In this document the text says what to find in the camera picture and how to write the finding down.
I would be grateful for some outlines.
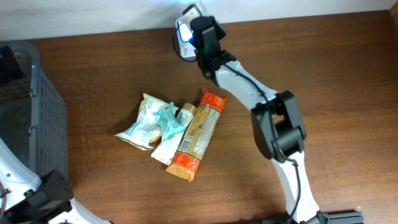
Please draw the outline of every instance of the mesh basket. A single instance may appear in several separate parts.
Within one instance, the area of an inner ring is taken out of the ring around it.
[[[31,171],[68,176],[65,103],[40,67],[28,42],[5,42],[26,77],[0,86],[0,138]]]

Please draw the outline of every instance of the blue light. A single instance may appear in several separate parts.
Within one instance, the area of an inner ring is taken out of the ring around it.
[[[193,37],[192,32],[188,29],[186,24],[181,24],[181,22],[178,22],[178,24],[180,24],[178,31],[180,32],[181,41],[188,42]]]

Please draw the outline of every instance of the snack bar wrapper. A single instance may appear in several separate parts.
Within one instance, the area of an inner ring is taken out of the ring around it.
[[[197,112],[167,172],[193,181],[226,101],[227,98],[216,96],[205,90]]]
[[[141,102],[137,121],[131,128],[122,133],[115,134],[114,137],[122,139],[141,150],[154,149],[151,144],[155,144],[161,137],[160,126],[157,124],[153,113],[169,106],[168,103],[150,96],[146,93]],[[173,106],[172,113],[177,112],[178,107]]]
[[[155,115],[157,124],[160,126],[160,130],[162,131],[162,142],[165,142],[171,137],[185,131],[184,126],[182,126],[177,119],[175,119],[173,107],[174,103],[171,102],[169,106],[153,113],[153,115]]]
[[[177,116],[177,121],[184,127],[187,128],[193,119],[193,115],[196,113],[197,108],[190,103],[185,103]],[[163,141],[157,146],[155,151],[150,155],[165,165],[170,165],[173,161],[175,152],[177,152],[178,146],[180,145],[181,139],[184,133],[181,132],[177,135],[172,136],[168,140]]]

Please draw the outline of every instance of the teal package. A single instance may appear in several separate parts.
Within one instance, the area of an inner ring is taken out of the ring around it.
[[[157,124],[160,126],[162,131],[162,142],[185,131],[185,128],[177,121],[177,119],[175,119],[173,107],[174,103],[171,102],[169,106],[153,113]]]

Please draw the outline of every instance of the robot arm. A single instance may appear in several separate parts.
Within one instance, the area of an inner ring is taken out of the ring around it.
[[[181,57],[190,57],[193,52],[203,76],[232,93],[251,111],[256,144],[274,164],[284,190],[286,211],[290,214],[287,222],[362,223],[359,212],[334,217],[319,211],[305,172],[303,141],[307,133],[294,95],[266,87],[245,71],[234,56],[222,50],[219,41],[226,32],[203,9],[201,2],[195,3],[176,21],[177,30],[188,27],[188,32],[177,32]],[[275,124],[275,115],[284,118]]]
[[[83,207],[58,171],[42,178],[29,170],[0,139],[0,223],[109,224]]]

